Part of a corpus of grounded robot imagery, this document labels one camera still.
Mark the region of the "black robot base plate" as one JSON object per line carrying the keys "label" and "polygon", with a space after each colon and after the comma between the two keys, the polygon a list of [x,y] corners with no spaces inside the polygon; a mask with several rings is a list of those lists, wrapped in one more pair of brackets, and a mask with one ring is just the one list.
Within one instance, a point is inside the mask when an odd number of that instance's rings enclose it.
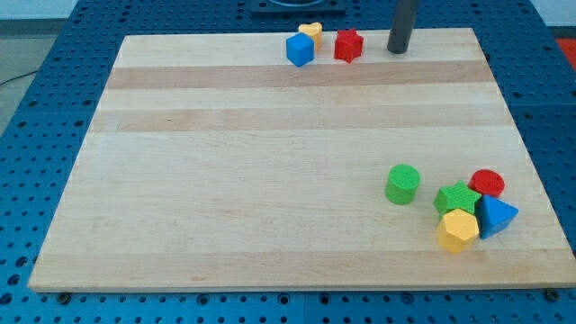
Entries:
{"label": "black robot base plate", "polygon": [[346,0],[249,0],[252,14],[343,14]]}

